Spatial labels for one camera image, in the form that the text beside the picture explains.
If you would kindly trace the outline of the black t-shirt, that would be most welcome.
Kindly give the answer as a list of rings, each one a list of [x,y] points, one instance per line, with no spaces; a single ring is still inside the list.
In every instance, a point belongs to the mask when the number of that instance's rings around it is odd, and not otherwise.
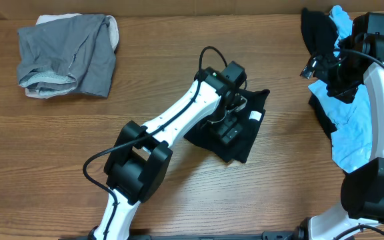
[[[265,115],[264,105],[270,90],[251,92],[241,89],[239,93],[247,99],[247,104],[239,112],[232,112],[237,114],[242,125],[242,132],[234,142],[230,145],[219,142],[211,135],[209,128],[212,124],[206,120],[196,124],[185,135],[190,143],[213,152],[226,163],[232,159],[241,163],[247,161]]]

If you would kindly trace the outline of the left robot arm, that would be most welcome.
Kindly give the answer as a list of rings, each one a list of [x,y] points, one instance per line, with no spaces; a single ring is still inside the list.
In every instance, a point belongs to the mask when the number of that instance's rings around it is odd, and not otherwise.
[[[201,125],[204,134],[224,146],[239,136],[236,110],[246,104],[239,94],[246,80],[242,66],[232,61],[221,72],[210,67],[200,70],[190,89],[158,117],[138,125],[128,122],[121,130],[104,172],[108,204],[99,226],[88,239],[127,239],[129,226],[141,203],[146,202],[162,183],[172,147],[193,127]]]

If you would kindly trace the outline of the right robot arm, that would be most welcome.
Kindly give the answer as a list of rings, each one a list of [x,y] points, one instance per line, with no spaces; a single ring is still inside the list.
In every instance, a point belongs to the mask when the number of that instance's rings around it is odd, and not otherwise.
[[[331,54],[312,53],[301,72],[327,83],[328,96],[352,103],[360,85],[368,90],[372,148],[369,162],[347,174],[341,200],[326,212],[304,219],[289,239],[352,239],[366,229],[384,236],[384,13],[368,12],[353,20],[352,32]]]

